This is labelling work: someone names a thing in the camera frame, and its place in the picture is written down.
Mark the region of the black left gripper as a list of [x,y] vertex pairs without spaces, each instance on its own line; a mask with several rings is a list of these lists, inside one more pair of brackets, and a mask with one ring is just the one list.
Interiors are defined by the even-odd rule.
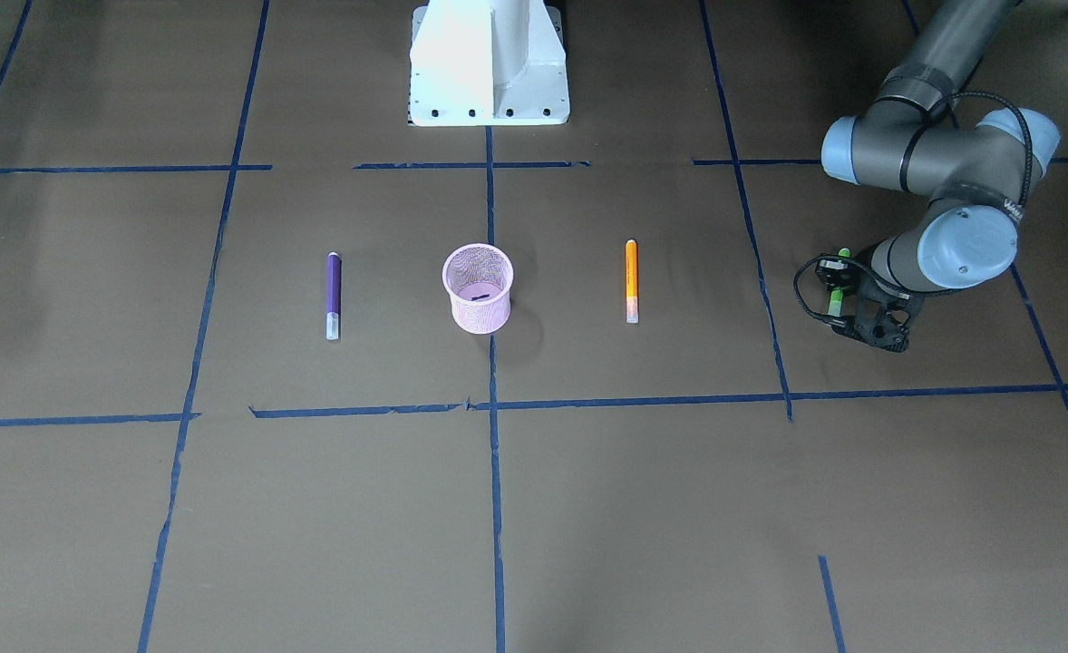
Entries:
[[923,308],[922,295],[890,284],[871,268],[864,268],[854,297],[853,316],[829,317],[833,332],[890,353],[906,352]]

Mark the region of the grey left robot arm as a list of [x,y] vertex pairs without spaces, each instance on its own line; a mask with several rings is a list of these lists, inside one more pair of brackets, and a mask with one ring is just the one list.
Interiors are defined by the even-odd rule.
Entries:
[[1061,143],[1048,116],[995,93],[998,109],[968,130],[946,128],[1014,1],[947,1],[864,115],[828,129],[820,162],[832,178],[927,199],[918,224],[855,256],[820,255],[808,268],[830,295],[808,315],[835,335],[900,353],[929,297],[1006,273],[1030,195]]

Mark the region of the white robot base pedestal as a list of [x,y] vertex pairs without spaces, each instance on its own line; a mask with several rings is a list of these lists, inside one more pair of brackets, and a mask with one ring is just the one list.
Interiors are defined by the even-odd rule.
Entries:
[[571,113],[560,1],[429,1],[413,11],[417,127],[560,125]]

